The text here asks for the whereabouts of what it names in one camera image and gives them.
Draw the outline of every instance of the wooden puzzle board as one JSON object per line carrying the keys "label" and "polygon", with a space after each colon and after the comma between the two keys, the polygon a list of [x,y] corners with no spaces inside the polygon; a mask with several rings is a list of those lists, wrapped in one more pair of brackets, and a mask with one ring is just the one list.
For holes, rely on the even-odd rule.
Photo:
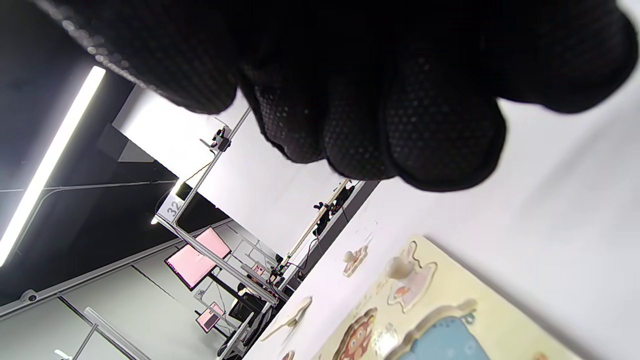
{"label": "wooden puzzle board", "polygon": [[383,272],[314,359],[579,359],[427,239],[398,255],[415,273]]}

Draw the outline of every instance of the camera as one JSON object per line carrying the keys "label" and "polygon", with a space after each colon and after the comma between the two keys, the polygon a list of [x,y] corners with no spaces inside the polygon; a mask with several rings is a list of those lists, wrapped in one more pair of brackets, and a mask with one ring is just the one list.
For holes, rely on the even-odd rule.
{"label": "camera", "polygon": [[38,301],[39,298],[40,297],[38,296],[37,292],[29,289],[22,294],[22,296],[20,297],[20,301],[23,304],[30,304],[32,302]]}

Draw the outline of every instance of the number 32 label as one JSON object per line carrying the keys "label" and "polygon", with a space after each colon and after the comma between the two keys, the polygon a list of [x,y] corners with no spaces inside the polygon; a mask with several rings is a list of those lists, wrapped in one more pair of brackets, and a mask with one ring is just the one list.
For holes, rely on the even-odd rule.
{"label": "number 32 label", "polygon": [[173,221],[175,216],[178,215],[178,210],[180,210],[183,205],[184,200],[173,194],[169,194],[162,203],[162,206],[160,206],[157,214],[167,221]]}

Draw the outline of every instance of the white wall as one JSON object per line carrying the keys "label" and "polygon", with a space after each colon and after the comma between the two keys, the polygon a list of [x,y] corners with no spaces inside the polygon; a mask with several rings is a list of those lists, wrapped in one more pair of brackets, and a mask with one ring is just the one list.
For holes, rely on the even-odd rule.
{"label": "white wall", "polygon": [[131,267],[71,291],[65,298],[78,310],[96,310],[154,360],[214,358],[223,341],[220,335],[205,334],[193,311]]}
{"label": "white wall", "polygon": [[[247,107],[238,95],[217,117],[235,126]],[[222,127],[214,117],[191,113],[139,88],[124,108],[114,126],[179,177],[191,176],[212,160],[199,139],[210,140]],[[250,115],[200,193],[284,256],[315,217],[313,205],[330,197],[341,180],[325,161],[297,165],[286,160]]]}
{"label": "white wall", "polygon": [[[60,360],[56,349],[73,356],[90,329],[59,300],[50,300],[0,322],[0,359]],[[100,334],[92,336],[82,357],[126,359]]]}

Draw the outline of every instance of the finger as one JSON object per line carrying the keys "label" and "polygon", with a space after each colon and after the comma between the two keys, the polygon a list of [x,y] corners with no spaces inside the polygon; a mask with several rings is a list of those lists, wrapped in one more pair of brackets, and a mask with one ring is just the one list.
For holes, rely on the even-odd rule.
{"label": "finger", "polygon": [[486,50],[501,97],[563,113],[584,111],[610,96],[637,62],[633,25],[615,0],[495,2]]}
{"label": "finger", "polygon": [[330,51],[329,108],[323,132],[327,161],[352,179],[388,179],[395,173],[380,152],[381,50],[372,33],[363,30],[366,24],[351,22],[346,28]]}
{"label": "finger", "polygon": [[304,23],[286,9],[243,39],[243,70],[252,83],[263,135],[287,158],[310,163],[324,157],[321,121],[326,109],[326,67],[312,19]]}
{"label": "finger", "polygon": [[319,136],[322,111],[317,108],[317,99],[290,77],[275,74],[258,77],[275,79],[269,85],[253,88],[263,135],[293,162],[322,159]]}
{"label": "finger", "polygon": [[401,34],[382,134],[385,154],[405,181],[446,192],[475,186],[493,172],[506,127],[484,89],[478,42],[468,39],[473,32],[439,25],[439,32]]}

